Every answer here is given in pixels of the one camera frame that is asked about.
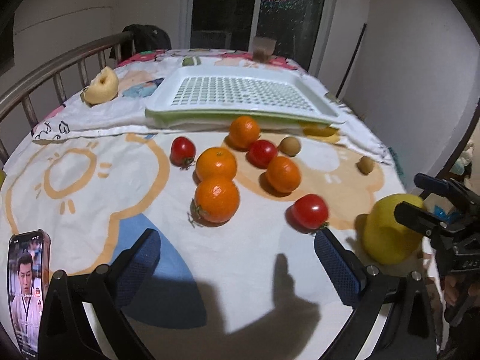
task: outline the yellow fruit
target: yellow fruit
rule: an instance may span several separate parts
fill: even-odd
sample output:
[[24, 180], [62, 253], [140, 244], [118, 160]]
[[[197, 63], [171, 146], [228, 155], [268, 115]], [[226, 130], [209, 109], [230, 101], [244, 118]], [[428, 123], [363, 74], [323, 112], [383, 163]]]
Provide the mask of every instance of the yellow fruit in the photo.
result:
[[398, 193], [380, 199], [367, 216], [362, 244], [369, 256], [383, 265], [401, 263], [422, 241], [421, 234], [395, 221], [393, 213], [401, 202], [423, 208], [418, 196]]

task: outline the man on screen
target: man on screen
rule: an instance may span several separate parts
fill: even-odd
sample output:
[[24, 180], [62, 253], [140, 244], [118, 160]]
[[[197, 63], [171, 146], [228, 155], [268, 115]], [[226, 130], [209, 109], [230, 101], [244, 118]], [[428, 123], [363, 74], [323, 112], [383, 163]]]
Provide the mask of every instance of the man on screen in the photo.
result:
[[21, 294], [15, 294], [11, 303], [11, 319], [15, 334], [20, 338], [21, 350], [37, 352], [38, 328], [42, 312], [42, 299], [35, 296], [33, 288], [33, 259], [30, 253], [22, 254], [17, 261]]

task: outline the white plastic tray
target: white plastic tray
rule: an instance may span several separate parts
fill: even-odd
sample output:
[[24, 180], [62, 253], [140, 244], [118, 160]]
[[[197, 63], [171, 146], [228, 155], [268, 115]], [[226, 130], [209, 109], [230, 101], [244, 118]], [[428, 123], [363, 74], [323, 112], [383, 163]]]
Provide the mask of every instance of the white plastic tray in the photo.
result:
[[345, 120], [289, 71], [244, 67], [181, 67], [146, 101], [165, 120], [252, 113], [284, 121], [341, 124]]

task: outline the tomato stem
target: tomato stem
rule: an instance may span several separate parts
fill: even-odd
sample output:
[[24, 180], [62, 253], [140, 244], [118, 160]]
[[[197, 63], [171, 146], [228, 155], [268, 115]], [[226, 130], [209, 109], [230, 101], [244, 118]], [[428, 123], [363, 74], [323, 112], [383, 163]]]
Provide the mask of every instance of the tomato stem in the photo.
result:
[[191, 166], [193, 166], [195, 164], [195, 158], [193, 157], [188, 157], [186, 159], [183, 160], [183, 164], [182, 166], [180, 167], [181, 170], [188, 170], [190, 169]]
[[200, 218], [195, 218], [192, 214], [190, 214], [189, 212], [187, 213], [187, 216], [188, 216], [188, 223], [191, 224], [191, 227], [193, 227], [194, 229], [196, 228], [196, 226], [198, 227], [204, 227], [201, 223], [199, 223], [199, 219]]
[[194, 211], [198, 216], [203, 216], [202, 214], [208, 214], [207, 211], [202, 209], [202, 206], [200, 206], [200, 205], [197, 206], [197, 204], [195, 203], [195, 199], [192, 199], [191, 201], [193, 203], [193, 206], [195, 207]]
[[324, 222], [318, 229], [315, 229], [315, 230], [313, 230], [312, 232], [310, 232], [310, 234], [311, 234], [312, 236], [314, 236], [314, 235], [317, 234], [319, 231], [328, 228], [328, 226], [329, 226], [329, 223], [328, 223], [328, 222]]

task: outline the cherry tomato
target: cherry tomato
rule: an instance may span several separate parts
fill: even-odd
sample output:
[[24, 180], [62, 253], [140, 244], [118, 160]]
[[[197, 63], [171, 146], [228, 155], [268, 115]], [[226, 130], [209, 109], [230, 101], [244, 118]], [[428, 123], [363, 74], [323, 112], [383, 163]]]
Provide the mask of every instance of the cherry tomato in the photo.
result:
[[188, 168], [195, 161], [194, 143], [186, 137], [175, 138], [172, 142], [170, 161], [177, 167]]
[[328, 219], [328, 207], [318, 195], [310, 193], [298, 199], [291, 208], [294, 219], [309, 230], [316, 230]]
[[251, 144], [247, 153], [247, 160], [257, 168], [267, 169], [270, 161], [277, 155], [278, 150], [272, 142], [260, 139]]

